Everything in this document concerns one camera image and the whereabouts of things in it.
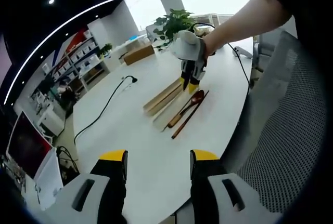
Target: ceiling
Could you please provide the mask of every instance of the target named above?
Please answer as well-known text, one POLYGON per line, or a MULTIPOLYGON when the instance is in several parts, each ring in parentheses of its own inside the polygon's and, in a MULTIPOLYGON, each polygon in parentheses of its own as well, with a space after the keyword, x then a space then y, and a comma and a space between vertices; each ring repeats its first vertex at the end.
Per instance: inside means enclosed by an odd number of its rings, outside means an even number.
MULTIPOLYGON (((14 64, 9 70, 1 87, 3 102, 10 84, 28 55, 55 28, 78 13, 106 0, 55 0, 52 5, 48 0, 1 0, 0 33, 5 36, 8 54, 14 64)), ((20 73, 19 80, 26 81, 36 68, 43 62, 40 56, 47 57, 59 43, 82 27, 99 17, 114 11, 121 0, 106 3, 97 7, 67 24, 54 34, 30 59, 20 73)), ((16 83, 9 96, 9 101, 15 100, 23 89, 21 83, 16 83)))

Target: wooden spoon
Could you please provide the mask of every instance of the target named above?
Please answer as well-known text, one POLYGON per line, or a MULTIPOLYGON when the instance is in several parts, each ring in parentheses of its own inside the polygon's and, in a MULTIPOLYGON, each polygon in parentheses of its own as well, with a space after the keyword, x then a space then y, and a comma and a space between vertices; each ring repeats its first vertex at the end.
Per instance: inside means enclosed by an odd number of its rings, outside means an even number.
POLYGON ((191 103, 189 104, 189 106, 187 106, 185 109, 183 109, 180 113, 178 113, 169 123, 168 123, 168 127, 172 128, 173 126, 175 126, 178 121, 185 115, 185 113, 191 109, 191 107, 195 106, 196 104, 200 103, 203 100, 204 97, 204 92, 203 90, 199 90, 196 93, 193 94, 192 98, 191 98, 191 103))

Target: led light strip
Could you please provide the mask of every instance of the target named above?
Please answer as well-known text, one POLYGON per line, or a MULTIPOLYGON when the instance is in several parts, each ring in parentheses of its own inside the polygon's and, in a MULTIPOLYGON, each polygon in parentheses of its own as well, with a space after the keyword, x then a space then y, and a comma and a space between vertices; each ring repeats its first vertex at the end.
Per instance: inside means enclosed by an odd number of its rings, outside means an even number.
POLYGON ((43 39, 42 42, 39 43, 39 45, 32 51, 32 53, 30 53, 30 55, 28 56, 28 58, 25 60, 25 62, 23 63, 23 65, 21 66, 21 68, 19 69, 18 73, 16 74, 16 76, 14 77, 14 80, 12 81, 11 85, 10 85, 10 88, 7 92, 7 95, 6 95, 6 98, 5 98, 5 102, 4 104, 6 104, 7 102, 7 99, 8 99, 8 96, 10 94, 10 91, 12 89, 12 87, 14 86, 14 83, 16 81, 16 79, 18 78, 18 76, 20 75, 21 71, 23 70, 23 68, 25 67, 25 65, 28 63, 28 61, 31 59, 31 57, 36 53, 36 51, 53 35, 55 34, 56 32, 58 32, 62 27, 64 27, 65 25, 67 25, 69 22, 71 22, 72 20, 76 19, 77 17, 83 15, 84 13, 96 8, 96 7, 99 7, 103 4, 106 4, 108 2, 111 2, 111 1, 115 1, 115 0, 107 0, 107 1, 104 1, 102 3, 99 3, 95 6, 92 6, 91 8, 88 8, 84 11, 82 11, 81 13, 75 15, 73 18, 69 19, 68 21, 66 21, 65 23, 63 23, 62 25, 60 25, 59 27, 57 27, 55 30, 53 30, 53 32, 51 32, 45 39, 43 39))

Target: chopsticks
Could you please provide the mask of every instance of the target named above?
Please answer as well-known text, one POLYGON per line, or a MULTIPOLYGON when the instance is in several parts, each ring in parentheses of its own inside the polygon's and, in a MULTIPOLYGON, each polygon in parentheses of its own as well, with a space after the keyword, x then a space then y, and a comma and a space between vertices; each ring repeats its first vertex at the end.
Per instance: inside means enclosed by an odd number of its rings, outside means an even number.
POLYGON ((208 93, 209 93, 209 90, 207 91, 207 93, 203 97, 202 101, 200 103, 198 103, 198 105, 191 112, 191 114, 188 116, 188 118, 182 123, 182 125, 178 128, 178 130, 176 130, 176 132, 172 135, 172 137, 171 137, 172 139, 175 139, 178 136, 178 134, 182 131, 182 129, 185 127, 185 125, 187 124, 187 122, 189 121, 189 119, 193 116, 193 114, 197 111, 197 109, 199 108, 199 106, 202 104, 202 102, 204 101, 204 98, 207 96, 208 93))

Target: wooden board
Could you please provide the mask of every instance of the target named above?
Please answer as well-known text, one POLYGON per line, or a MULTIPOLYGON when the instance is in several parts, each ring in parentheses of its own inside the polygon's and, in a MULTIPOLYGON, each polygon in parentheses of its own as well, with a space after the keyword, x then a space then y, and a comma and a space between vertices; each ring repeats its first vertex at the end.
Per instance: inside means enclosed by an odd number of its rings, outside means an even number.
POLYGON ((188 89, 186 89, 178 94, 177 97, 154 119, 152 123, 153 126, 159 131, 164 131, 168 123, 184 108, 193 94, 198 90, 199 86, 192 93, 189 93, 188 89))
POLYGON ((144 111, 148 116, 154 116, 163 107, 165 107, 172 99, 174 99, 182 91, 182 83, 179 78, 156 97, 151 99, 144 105, 144 111))
POLYGON ((162 101, 160 101, 155 107, 147 112, 147 115, 154 116, 160 110, 162 110, 170 101, 172 101, 179 93, 183 91, 182 86, 177 87, 171 93, 169 93, 162 101))

